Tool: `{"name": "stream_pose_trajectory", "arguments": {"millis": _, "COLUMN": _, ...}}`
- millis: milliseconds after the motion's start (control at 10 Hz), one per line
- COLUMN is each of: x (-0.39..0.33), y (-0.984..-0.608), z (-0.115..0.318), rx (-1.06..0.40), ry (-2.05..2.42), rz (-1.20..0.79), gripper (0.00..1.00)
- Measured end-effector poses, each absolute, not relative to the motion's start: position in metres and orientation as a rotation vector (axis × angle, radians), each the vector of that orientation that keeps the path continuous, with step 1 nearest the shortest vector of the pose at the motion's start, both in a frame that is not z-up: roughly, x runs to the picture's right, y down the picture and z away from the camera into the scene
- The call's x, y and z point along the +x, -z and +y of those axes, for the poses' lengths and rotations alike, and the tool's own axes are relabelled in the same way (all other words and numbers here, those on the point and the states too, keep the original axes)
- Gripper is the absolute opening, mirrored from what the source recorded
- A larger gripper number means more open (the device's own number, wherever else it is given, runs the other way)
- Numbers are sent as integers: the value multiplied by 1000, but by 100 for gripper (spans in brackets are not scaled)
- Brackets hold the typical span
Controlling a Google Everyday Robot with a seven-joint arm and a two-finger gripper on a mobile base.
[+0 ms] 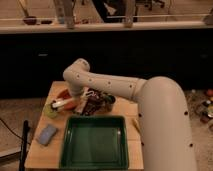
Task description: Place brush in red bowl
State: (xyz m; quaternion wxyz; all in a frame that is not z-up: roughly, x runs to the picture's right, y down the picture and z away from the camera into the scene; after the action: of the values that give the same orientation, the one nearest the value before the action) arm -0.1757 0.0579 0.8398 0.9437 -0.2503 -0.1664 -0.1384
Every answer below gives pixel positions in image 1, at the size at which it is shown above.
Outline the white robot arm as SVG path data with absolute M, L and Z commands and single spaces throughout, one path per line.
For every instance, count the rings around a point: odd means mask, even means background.
M 83 58 L 67 67 L 63 78 L 73 97 L 89 87 L 138 105 L 144 171 L 198 171 L 188 106 L 177 82 L 92 73 Z

